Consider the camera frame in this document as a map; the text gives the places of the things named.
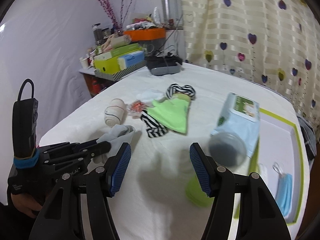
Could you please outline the person's left hand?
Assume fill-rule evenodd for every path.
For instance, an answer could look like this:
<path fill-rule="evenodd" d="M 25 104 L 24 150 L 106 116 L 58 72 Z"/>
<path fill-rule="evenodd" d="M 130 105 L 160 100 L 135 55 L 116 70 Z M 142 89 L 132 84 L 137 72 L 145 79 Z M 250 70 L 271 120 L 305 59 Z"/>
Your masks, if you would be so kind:
<path fill-rule="evenodd" d="M 35 218 L 35 211 L 40 212 L 42 209 L 42 205 L 29 194 L 11 194 L 11 200 L 18 211 L 30 218 Z"/>

